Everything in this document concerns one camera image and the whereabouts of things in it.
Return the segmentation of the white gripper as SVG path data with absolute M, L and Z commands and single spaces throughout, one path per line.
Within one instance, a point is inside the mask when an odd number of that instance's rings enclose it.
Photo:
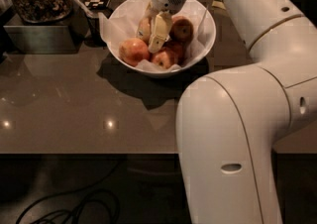
M 144 17 L 151 19 L 151 36 L 148 48 L 157 53 L 166 42 L 172 27 L 171 14 L 179 12 L 186 0 L 151 0 Z

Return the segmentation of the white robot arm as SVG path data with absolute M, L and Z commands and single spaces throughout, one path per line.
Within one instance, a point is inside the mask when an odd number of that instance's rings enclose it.
M 222 0 L 252 58 L 183 92 L 176 140 L 193 224 L 282 224 L 273 144 L 316 118 L 317 30 L 290 0 Z M 152 0 L 180 10 L 184 0 Z

